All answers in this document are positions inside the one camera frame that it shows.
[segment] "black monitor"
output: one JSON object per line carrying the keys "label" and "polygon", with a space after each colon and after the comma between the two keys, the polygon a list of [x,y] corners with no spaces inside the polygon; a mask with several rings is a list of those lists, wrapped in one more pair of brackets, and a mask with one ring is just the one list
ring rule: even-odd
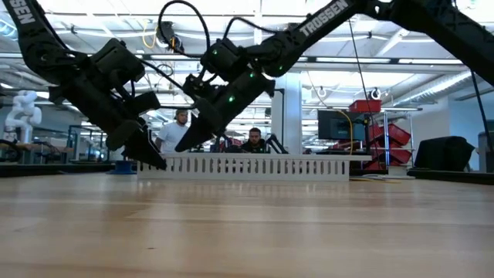
{"label": "black monitor", "polygon": [[[345,112],[353,125],[354,141],[365,140],[364,115],[362,113]],[[337,111],[317,111],[318,138],[323,140],[350,140],[350,124],[348,119]]]}

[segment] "yellow cable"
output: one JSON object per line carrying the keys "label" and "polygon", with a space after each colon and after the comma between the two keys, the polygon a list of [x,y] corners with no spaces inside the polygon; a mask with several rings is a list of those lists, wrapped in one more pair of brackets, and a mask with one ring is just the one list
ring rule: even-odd
{"label": "yellow cable", "polygon": [[[310,74],[309,72],[307,71],[307,76],[309,77],[309,81],[310,81],[310,84],[312,85],[312,88],[316,91],[316,96],[317,98],[319,98],[319,101],[327,108],[327,109],[330,109],[330,107],[328,107],[323,99],[321,98],[321,96],[317,93],[317,89],[316,87],[314,86],[314,83],[312,83],[312,79],[310,78]],[[352,120],[350,119],[350,117],[348,117],[348,115],[346,115],[342,110],[335,110],[336,112],[344,115],[346,117],[346,119],[348,120],[348,123],[350,124],[350,155],[352,155],[352,153],[354,152],[354,126],[352,124]]]}
{"label": "yellow cable", "polygon": [[152,45],[148,45],[147,42],[146,42],[146,39],[144,38],[145,37],[145,33],[146,33],[146,29],[147,29],[147,21],[144,22],[144,30],[142,32],[142,43],[148,48],[148,49],[153,49],[154,48],[154,45],[156,44],[156,31],[157,31],[157,26],[156,28],[154,29],[154,35],[153,35],[153,44]]}

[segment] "man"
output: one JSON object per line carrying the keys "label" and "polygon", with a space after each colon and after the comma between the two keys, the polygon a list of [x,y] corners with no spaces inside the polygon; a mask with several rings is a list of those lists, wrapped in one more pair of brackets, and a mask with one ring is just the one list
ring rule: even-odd
{"label": "man", "polygon": [[266,142],[261,138],[261,130],[254,127],[249,131],[249,140],[241,146],[246,153],[264,154],[266,152]]}
{"label": "man", "polygon": [[188,122],[188,113],[186,110],[177,110],[175,112],[175,122],[164,125],[157,135],[155,144],[162,154],[174,153],[180,139],[183,138]]}

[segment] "white pillar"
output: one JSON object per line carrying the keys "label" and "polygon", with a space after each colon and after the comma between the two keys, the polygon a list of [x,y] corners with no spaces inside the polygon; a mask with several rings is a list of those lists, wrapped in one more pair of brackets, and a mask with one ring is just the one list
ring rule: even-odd
{"label": "white pillar", "polygon": [[271,132],[290,154],[302,153],[302,86],[300,73],[287,73],[276,80],[276,92],[271,104]]}

